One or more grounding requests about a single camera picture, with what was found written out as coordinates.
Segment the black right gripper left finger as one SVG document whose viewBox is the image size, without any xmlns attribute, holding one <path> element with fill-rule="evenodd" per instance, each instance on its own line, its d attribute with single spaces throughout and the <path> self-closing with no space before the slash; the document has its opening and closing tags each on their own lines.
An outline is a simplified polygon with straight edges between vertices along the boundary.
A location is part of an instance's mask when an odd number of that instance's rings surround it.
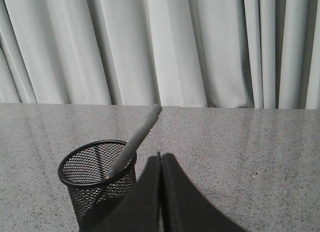
<svg viewBox="0 0 320 232">
<path fill-rule="evenodd" d="M 150 156 L 128 195 L 91 232 L 157 232 L 159 230 L 159 192 L 161 162 Z"/>
</svg>

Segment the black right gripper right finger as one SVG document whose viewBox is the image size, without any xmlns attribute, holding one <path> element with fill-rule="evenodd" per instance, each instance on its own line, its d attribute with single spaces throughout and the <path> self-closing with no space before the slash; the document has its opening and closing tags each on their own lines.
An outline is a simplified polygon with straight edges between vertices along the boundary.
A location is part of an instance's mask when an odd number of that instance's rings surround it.
<svg viewBox="0 0 320 232">
<path fill-rule="evenodd" d="M 165 232 L 245 231 L 203 196 L 172 153 L 163 154 L 160 162 L 160 204 Z"/>
</svg>

